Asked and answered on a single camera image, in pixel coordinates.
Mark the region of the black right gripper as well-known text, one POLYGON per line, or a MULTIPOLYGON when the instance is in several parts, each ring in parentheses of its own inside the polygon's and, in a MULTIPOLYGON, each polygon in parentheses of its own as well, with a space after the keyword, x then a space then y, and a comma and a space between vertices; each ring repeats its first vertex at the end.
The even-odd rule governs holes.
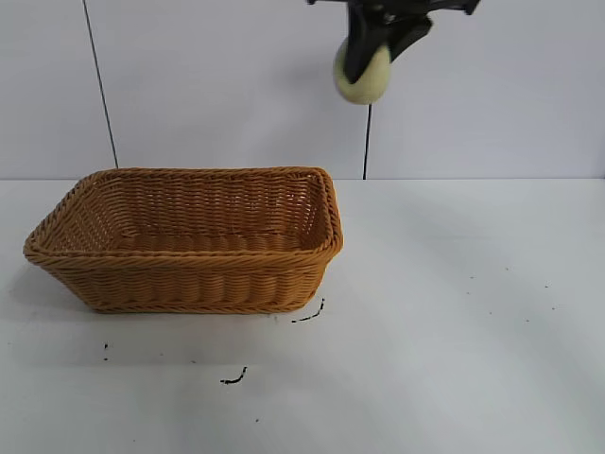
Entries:
MULTIPOLYGON (((474 13, 478 0, 335 0, 347 3, 348 35, 344 74, 357 83, 378 48, 387 41, 385 10, 391 13, 427 14, 440 9, 474 13)), ((389 25, 388 47, 391 55, 400 55, 425 37, 432 27, 427 15, 397 17, 389 25)))

